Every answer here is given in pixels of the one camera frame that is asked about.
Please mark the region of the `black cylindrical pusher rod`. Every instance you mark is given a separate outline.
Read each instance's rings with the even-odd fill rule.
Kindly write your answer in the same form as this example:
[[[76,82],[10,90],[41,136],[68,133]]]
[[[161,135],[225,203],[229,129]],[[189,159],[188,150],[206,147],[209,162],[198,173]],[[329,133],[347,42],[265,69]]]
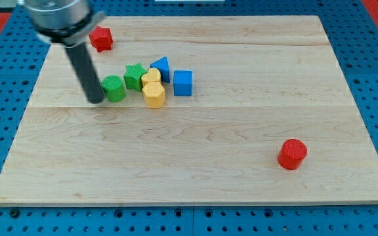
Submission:
[[[65,48],[73,70],[87,101],[99,104],[104,100],[104,91],[85,43]]]

